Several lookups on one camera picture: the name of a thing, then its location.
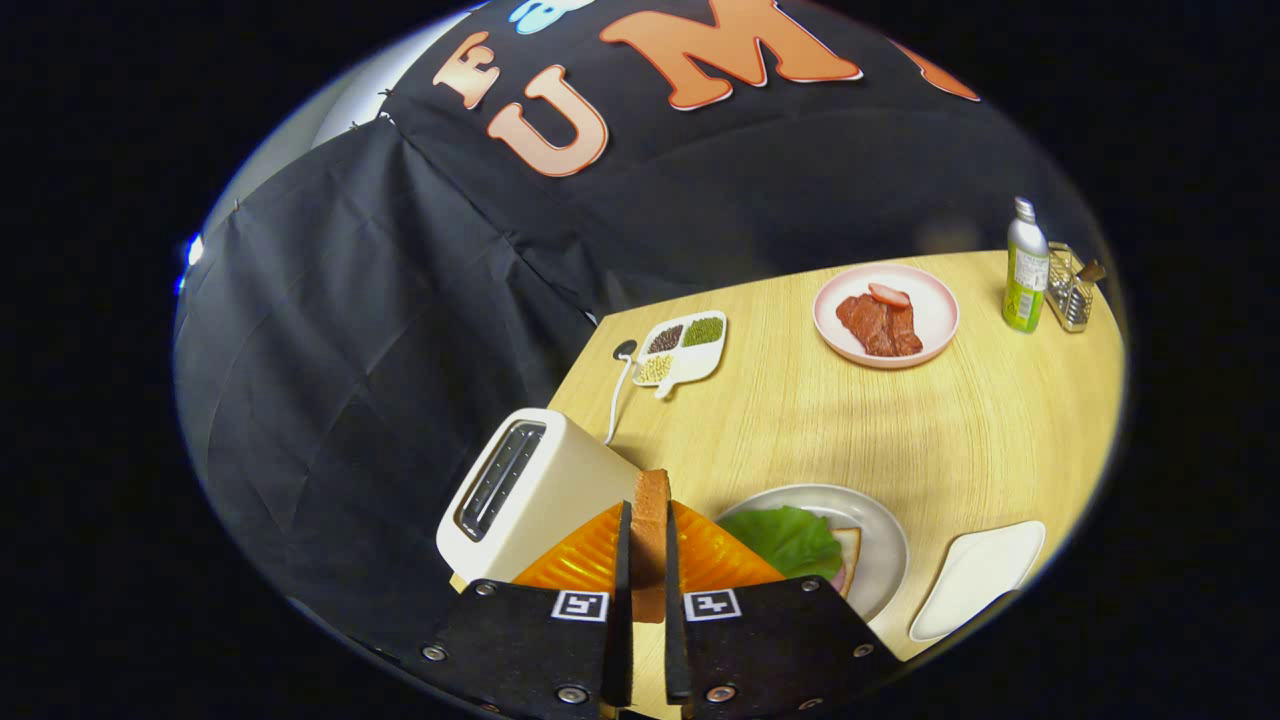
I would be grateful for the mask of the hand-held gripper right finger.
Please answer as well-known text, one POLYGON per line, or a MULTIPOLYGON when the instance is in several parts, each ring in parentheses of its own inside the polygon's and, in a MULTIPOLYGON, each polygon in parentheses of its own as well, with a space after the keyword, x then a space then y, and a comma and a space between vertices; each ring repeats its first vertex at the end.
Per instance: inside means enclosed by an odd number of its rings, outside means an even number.
POLYGON ((699 541, 669 502, 666 698, 682 719, 805 719, 850 705, 906 673, 818 575, 691 592, 699 541))

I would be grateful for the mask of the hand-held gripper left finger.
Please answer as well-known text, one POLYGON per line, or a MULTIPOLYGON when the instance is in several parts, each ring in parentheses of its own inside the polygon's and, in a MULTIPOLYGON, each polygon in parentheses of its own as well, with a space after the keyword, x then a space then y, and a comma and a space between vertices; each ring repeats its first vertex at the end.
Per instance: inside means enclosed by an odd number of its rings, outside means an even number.
POLYGON ((603 515, 605 591, 470 582, 420 644, 421 680, 498 717, 616 719, 632 701, 631 510, 603 515))

